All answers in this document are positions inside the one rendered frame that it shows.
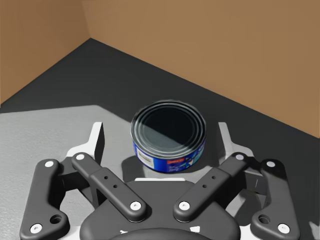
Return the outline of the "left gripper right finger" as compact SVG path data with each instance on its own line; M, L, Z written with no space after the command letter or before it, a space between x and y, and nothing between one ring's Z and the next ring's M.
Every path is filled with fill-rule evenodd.
M225 122L218 123L224 159L200 178L173 206L181 223L200 221L195 237L205 239L299 239L300 227L284 164L258 162L253 152L233 143ZM239 226L226 206L243 189L265 196L247 226Z

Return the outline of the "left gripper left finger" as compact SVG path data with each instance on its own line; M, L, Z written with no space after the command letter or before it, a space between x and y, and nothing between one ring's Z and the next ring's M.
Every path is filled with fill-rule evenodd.
M44 159L34 169L20 226L22 240L59 240L71 228L61 211L66 192L79 190L98 208L108 200L128 221L145 219L147 204L111 170L101 166L105 147L102 122L95 122L86 143L68 150L63 161Z

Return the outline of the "blue flat can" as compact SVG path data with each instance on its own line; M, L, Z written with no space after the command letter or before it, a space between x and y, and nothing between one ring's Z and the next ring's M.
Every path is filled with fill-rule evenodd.
M130 124L136 157L149 169L177 173L193 166L202 156L207 125L192 105L173 99L141 108Z

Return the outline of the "tall board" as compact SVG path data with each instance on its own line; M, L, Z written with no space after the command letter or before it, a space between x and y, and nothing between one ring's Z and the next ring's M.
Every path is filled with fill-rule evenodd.
M0 0L0 101L90 38L320 137L320 0Z

